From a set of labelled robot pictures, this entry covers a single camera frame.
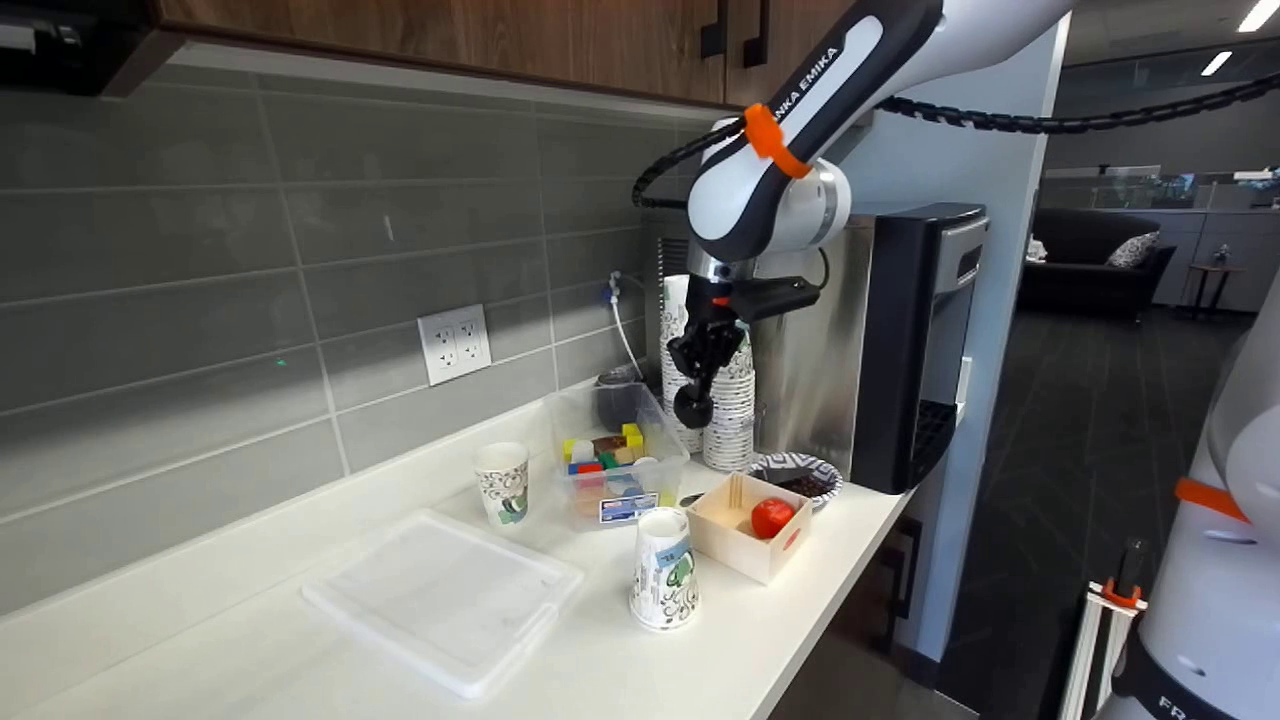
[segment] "ceiling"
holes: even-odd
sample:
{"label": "ceiling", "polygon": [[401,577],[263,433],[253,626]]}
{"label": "ceiling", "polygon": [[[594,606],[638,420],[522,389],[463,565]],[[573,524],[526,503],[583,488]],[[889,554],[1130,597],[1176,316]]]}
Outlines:
{"label": "ceiling", "polygon": [[1267,26],[1241,34],[1252,0],[1074,0],[1067,62],[1202,51],[1280,40],[1280,11]]}

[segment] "kitchen counter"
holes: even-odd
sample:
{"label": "kitchen counter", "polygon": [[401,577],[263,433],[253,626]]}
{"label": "kitchen counter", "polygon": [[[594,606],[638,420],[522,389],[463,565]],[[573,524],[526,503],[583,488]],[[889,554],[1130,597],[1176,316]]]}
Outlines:
{"label": "kitchen counter", "polygon": [[[698,559],[698,612],[666,634],[625,606],[633,529],[535,510],[509,539],[579,568],[583,588],[504,687],[455,703],[337,626],[303,588],[417,510],[490,533],[466,452],[519,435],[526,410],[0,618],[0,716],[767,716],[906,503],[844,484],[767,588]],[[685,492],[714,479],[692,465]]]}

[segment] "upper cabinet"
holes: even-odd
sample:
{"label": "upper cabinet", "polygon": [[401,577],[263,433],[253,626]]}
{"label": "upper cabinet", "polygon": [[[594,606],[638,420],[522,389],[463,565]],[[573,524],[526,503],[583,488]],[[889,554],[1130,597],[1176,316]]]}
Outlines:
{"label": "upper cabinet", "polygon": [[767,100],[855,0],[11,0],[30,83],[129,92],[184,40],[679,104]]}

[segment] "white robotic arm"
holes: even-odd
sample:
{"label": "white robotic arm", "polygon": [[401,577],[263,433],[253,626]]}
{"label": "white robotic arm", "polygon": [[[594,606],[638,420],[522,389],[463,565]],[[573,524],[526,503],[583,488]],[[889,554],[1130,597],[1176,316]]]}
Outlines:
{"label": "white robotic arm", "polygon": [[672,359],[689,389],[674,416],[712,420],[712,380],[740,343],[740,319],[814,298],[809,280],[746,280],[753,261],[821,246],[846,218],[846,179],[821,153],[883,94],[1009,59],[1052,26],[1072,0],[859,0],[790,79],[728,120],[689,192],[692,287]]}

